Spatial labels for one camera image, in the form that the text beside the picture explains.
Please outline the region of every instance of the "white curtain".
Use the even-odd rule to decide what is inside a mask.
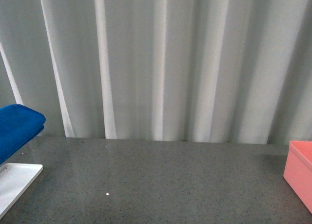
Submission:
[[[0,54],[42,135],[312,140],[312,0],[0,0]]]

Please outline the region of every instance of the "folded blue cloth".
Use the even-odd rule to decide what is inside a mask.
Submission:
[[[0,164],[39,134],[45,117],[21,104],[0,108]]]

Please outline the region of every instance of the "white tray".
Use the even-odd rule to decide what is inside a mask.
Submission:
[[[0,219],[42,170],[42,164],[7,163],[0,167]]]

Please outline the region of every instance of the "pink container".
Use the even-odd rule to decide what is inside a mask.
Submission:
[[[284,178],[312,213],[312,142],[290,141]]]

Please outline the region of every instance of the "speckled stone surface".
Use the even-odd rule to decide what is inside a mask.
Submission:
[[[312,223],[288,146],[37,137],[6,162],[43,172],[0,223]]]

